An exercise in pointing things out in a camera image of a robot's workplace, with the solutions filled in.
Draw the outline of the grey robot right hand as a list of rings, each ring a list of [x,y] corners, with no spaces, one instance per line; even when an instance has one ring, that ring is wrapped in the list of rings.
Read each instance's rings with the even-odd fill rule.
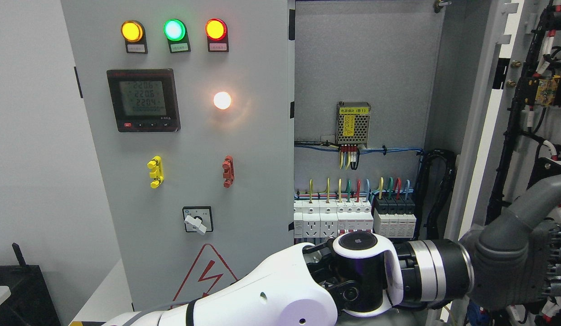
[[[539,300],[547,275],[546,233],[532,235],[561,203],[561,175],[538,181],[485,227],[473,225],[460,243],[471,258],[468,296],[488,310]]]

